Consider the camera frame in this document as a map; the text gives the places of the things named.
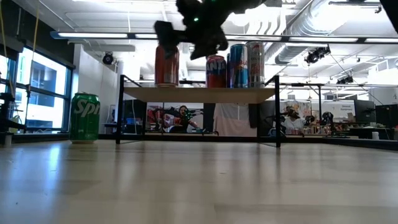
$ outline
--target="soda can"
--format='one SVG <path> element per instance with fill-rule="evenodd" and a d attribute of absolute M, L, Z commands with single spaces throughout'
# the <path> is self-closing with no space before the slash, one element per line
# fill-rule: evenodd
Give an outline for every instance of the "soda can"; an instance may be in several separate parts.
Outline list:
<path fill-rule="evenodd" d="M 226 87 L 232 88 L 234 87 L 232 78 L 231 78 L 231 55 L 228 53 L 226 55 Z"/>
<path fill-rule="evenodd" d="M 206 63 L 206 87 L 226 88 L 226 61 L 223 56 L 209 56 Z"/>
<path fill-rule="evenodd" d="M 233 88 L 248 87 L 248 48 L 244 44 L 231 46 L 231 79 Z"/>
<path fill-rule="evenodd" d="M 248 48 L 248 72 L 249 88 L 261 88 L 264 83 L 265 52 L 264 44 L 258 41 L 250 41 Z"/>
<path fill-rule="evenodd" d="M 155 84 L 156 86 L 178 86 L 178 70 L 180 53 L 175 48 L 175 53 L 165 58 L 165 50 L 162 46 L 156 48 L 155 57 Z"/>
<path fill-rule="evenodd" d="M 93 143 L 98 139 L 101 103 L 98 96 L 76 93 L 72 99 L 69 139 L 72 143 Z"/>

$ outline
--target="security camera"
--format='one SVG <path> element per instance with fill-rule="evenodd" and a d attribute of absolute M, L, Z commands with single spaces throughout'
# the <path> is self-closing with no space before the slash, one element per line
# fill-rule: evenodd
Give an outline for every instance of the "security camera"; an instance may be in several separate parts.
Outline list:
<path fill-rule="evenodd" d="M 112 65 L 114 62 L 114 57 L 112 52 L 106 52 L 104 58 L 102 59 L 102 62 L 105 65 Z"/>

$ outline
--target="person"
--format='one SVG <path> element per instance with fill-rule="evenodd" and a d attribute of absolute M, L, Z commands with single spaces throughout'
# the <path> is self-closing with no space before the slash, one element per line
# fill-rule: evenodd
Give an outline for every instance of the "person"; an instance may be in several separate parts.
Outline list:
<path fill-rule="evenodd" d="M 282 125 L 286 127 L 286 134 L 292 134 L 292 131 L 295 129 L 298 129 L 298 131 L 301 133 L 304 128 L 305 122 L 306 121 L 304 119 L 301 119 L 299 114 L 290 107 L 287 112 L 287 118 L 282 123 Z"/>
<path fill-rule="evenodd" d="M 179 124 L 179 126 L 172 127 L 172 129 L 169 131 L 170 133 L 186 133 L 188 125 L 193 126 L 196 129 L 199 128 L 199 126 L 195 122 L 188 120 L 185 117 L 185 111 L 188 111 L 187 106 L 185 105 L 180 106 L 179 109 L 180 116 L 179 118 L 174 119 L 175 124 Z"/>

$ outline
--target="red soda can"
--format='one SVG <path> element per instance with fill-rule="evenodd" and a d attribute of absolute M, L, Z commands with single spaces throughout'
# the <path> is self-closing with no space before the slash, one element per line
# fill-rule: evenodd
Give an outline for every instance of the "red soda can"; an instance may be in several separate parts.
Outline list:
<path fill-rule="evenodd" d="M 180 53 L 175 48 L 175 53 L 165 58 L 165 50 L 162 46 L 156 48 L 155 58 L 155 84 L 157 86 L 178 86 L 178 69 Z"/>
<path fill-rule="evenodd" d="M 206 63 L 206 87 L 226 88 L 226 61 L 223 56 L 209 56 Z"/>

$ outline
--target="blue energy drink can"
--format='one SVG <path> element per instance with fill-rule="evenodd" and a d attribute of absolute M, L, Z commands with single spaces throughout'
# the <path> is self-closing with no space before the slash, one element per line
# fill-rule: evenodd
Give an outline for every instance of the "blue energy drink can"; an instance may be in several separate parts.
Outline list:
<path fill-rule="evenodd" d="M 233 88 L 247 88 L 249 82 L 248 47 L 244 44 L 232 45 L 229 57 Z"/>

